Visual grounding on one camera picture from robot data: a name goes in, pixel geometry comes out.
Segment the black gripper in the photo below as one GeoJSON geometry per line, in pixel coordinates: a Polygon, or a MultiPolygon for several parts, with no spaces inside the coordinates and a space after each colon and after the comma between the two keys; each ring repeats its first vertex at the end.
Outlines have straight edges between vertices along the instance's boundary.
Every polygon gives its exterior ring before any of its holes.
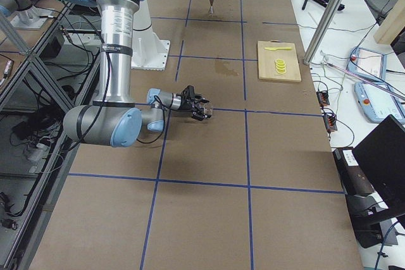
{"type": "Polygon", "coordinates": [[[181,95],[181,103],[179,106],[179,111],[192,113],[191,118],[202,121],[206,119],[206,114],[204,109],[195,108],[195,104],[206,104],[209,100],[205,99],[202,95],[181,95]]]}

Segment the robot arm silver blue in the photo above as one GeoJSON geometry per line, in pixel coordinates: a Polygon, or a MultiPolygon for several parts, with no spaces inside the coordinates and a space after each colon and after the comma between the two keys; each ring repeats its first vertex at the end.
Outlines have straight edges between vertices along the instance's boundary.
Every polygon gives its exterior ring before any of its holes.
{"type": "Polygon", "coordinates": [[[67,136],[76,143],[128,147],[142,127],[165,128],[167,110],[206,120],[206,99],[187,86],[179,94],[150,89],[149,108],[136,108],[130,95],[134,68],[162,70],[170,43],[153,32],[147,0],[60,0],[97,8],[101,15],[99,93],[89,105],[69,110],[63,120],[67,136]]]}

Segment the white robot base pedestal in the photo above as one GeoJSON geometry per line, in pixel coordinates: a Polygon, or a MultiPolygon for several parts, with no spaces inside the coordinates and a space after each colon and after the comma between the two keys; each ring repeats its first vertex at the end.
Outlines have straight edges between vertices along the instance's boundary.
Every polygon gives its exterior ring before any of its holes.
{"type": "Polygon", "coordinates": [[[154,32],[147,0],[140,2],[139,10],[134,14],[132,49],[131,69],[165,69],[170,41],[161,40],[154,32]]]}

